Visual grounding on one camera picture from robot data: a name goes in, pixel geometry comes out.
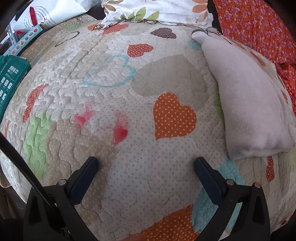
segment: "folded cloth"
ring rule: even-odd
[[[294,147],[281,89],[251,56],[226,41],[193,32],[219,85],[231,160],[271,156]]]

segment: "green package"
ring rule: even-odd
[[[13,94],[30,69],[30,63],[23,58],[0,56],[0,123]]]

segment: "light blue fabric patch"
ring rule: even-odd
[[[187,44],[189,45],[189,47],[191,47],[194,50],[201,50],[202,49],[201,45],[194,40],[188,41]]]
[[[94,73],[99,70],[105,62],[113,60],[114,58],[122,58],[124,60],[124,64],[123,64],[123,68],[126,67],[130,70],[129,76],[127,76],[123,81],[118,82],[116,84],[111,84],[111,85],[101,85],[98,83],[93,83],[90,82],[90,78],[92,77],[92,75],[94,75]],[[126,84],[127,82],[131,81],[136,74],[136,69],[130,65],[128,65],[128,60],[129,57],[127,55],[124,54],[116,54],[114,56],[111,56],[109,58],[107,58],[105,61],[103,61],[100,65],[95,66],[90,72],[89,74],[87,74],[87,76],[84,78],[84,80],[81,82],[81,85],[86,85],[86,86],[97,86],[97,87],[118,87],[118,86],[122,86],[124,84]]]
[[[243,178],[239,174],[237,166],[233,163],[233,161],[229,159],[226,160],[217,170],[225,179],[232,179],[239,185],[245,184]],[[238,203],[236,205],[234,212],[228,222],[226,230],[233,228],[234,223],[239,214],[241,205],[241,203]],[[191,214],[191,222],[194,231],[200,233],[211,220],[217,209],[218,206],[214,205],[211,202],[211,199],[209,198],[207,192],[203,188],[198,194],[198,197],[193,205],[193,210]]]

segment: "pillow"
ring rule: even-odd
[[[293,112],[287,90],[263,70],[265,61],[230,41],[192,34],[219,85],[231,160],[272,156],[293,149]]]
[[[114,25],[121,20],[183,23],[203,28],[212,26],[213,15],[207,0],[104,0],[106,17],[101,25]]]

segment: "bed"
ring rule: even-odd
[[[121,22],[94,30],[99,21],[79,19],[49,30],[23,53],[33,68],[0,131],[42,185],[69,178],[89,156],[99,159],[102,167],[76,206],[98,240],[196,239],[217,209],[194,173],[198,156],[238,184],[261,183],[271,231],[291,216],[296,150],[228,158],[218,85],[191,39],[194,27]],[[231,36],[212,35],[254,58],[281,89],[295,123],[275,64]],[[1,185],[26,201],[31,186],[2,153],[0,162]]]

